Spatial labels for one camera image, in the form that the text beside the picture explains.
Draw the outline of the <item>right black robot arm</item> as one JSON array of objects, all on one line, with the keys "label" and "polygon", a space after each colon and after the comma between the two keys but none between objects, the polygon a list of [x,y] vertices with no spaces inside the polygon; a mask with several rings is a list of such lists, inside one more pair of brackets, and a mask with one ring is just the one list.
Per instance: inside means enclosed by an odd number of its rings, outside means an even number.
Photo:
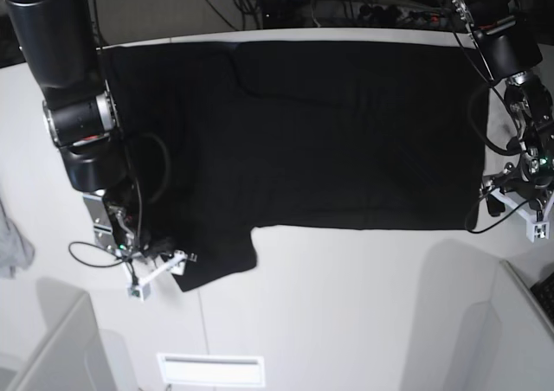
[{"label": "right black robot arm", "polygon": [[119,265],[164,260],[181,276],[196,258],[170,239],[154,241],[145,229],[145,205],[167,189],[171,160],[156,135],[145,140],[160,151],[163,169],[152,195],[141,187],[114,97],[103,74],[87,0],[4,0],[8,16],[43,96],[44,121],[71,186],[106,219],[108,248]]}]

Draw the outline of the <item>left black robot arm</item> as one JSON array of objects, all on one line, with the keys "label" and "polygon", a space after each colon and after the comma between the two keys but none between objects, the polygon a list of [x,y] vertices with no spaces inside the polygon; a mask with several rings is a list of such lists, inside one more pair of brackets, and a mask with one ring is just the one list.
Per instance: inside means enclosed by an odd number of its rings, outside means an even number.
[{"label": "left black robot arm", "polygon": [[542,221],[553,205],[553,98],[534,71],[543,56],[525,20],[525,0],[450,1],[483,61],[486,85],[504,83],[500,100],[516,131],[496,151],[518,157],[517,169],[488,186],[518,194]]}]

